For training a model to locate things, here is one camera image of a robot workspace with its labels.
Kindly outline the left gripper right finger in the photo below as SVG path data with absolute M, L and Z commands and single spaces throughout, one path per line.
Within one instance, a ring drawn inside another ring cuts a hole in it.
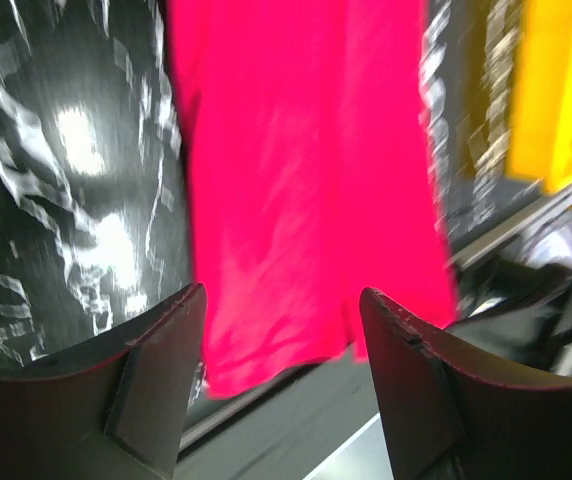
M 360 311 L 396 479 L 572 479 L 572 378 L 488 353 L 366 288 Z

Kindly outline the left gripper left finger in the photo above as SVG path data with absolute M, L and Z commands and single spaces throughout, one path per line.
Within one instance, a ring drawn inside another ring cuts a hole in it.
M 0 479 L 169 479 L 207 306 L 200 284 L 19 370 L 0 370 Z

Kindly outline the red polo shirt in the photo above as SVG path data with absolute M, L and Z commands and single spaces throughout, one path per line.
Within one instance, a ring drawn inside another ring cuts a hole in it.
M 230 398 L 367 358 L 366 287 L 456 317 L 430 170 L 423 1 L 171 1 L 202 358 Z

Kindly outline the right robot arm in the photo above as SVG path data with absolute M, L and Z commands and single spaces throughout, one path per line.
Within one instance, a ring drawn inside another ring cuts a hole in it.
M 492 354 L 572 377 L 572 208 L 460 277 L 451 333 Z

